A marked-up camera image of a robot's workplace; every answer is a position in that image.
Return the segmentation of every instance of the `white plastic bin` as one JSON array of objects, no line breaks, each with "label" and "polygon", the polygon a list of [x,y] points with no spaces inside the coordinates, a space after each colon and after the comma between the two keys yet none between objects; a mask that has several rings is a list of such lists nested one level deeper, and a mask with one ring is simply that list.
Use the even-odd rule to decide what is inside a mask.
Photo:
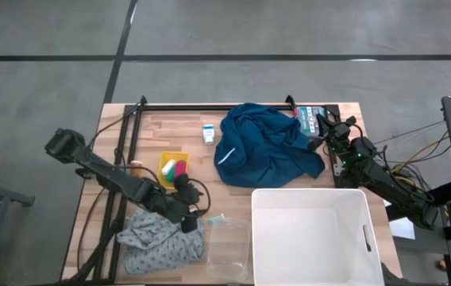
[{"label": "white plastic bin", "polygon": [[361,190],[257,189],[252,244],[258,286],[384,286]]}]

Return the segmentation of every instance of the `concrete floor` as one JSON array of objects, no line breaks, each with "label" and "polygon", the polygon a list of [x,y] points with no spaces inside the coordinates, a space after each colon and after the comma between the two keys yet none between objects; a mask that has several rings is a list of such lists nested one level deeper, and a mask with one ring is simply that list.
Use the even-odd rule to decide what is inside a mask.
[{"label": "concrete floor", "polygon": [[[129,0],[0,1],[0,55],[113,55]],[[450,0],[141,0],[125,54],[451,54]],[[112,62],[0,62],[0,185],[37,197],[13,207],[0,283],[58,279],[82,181],[44,154],[57,127],[96,130]],[[442,120],[451,61],[123,63],[113,102],[360,102],[373,141]],[[391,141],[407,159],[440,126]],[[418,165],[451,180],[451,153]],[[399,249],[406,278],[443,282],[438,255]]]}]

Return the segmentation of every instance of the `white paper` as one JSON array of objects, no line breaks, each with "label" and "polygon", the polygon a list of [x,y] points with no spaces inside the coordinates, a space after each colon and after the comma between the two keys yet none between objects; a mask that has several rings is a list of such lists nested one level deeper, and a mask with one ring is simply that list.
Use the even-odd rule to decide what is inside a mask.
[{"label": "white paper", "polygon": [[[384,200],[384,206],[387,207],[389,205],[391,205],[391,203]],[[414,225],[407,218],[401,218],[390,222],[390,228],[393,236],[399,238],[416,239],[416,236],[414,235]]]}]

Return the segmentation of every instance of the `green object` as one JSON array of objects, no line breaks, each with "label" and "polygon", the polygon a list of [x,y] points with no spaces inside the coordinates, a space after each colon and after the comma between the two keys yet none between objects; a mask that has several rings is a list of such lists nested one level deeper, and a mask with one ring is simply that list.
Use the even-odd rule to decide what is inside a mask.
[{"label": "green object", "polygon": [[171,171],[169,171],[168,175],[165,176],[167,182],[172,183],[175,181],[175,168],[172,167]]}]

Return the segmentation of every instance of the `clear plastic container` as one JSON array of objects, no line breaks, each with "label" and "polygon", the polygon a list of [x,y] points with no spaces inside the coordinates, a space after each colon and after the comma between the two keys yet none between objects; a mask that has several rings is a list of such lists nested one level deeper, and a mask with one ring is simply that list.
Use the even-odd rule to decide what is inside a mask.
[{"label": "clear plastic container", "polygon": [[213,220],[206,262],[208,275],[237,282],[247,277],[250,231],[250,222],[244,220]]}]

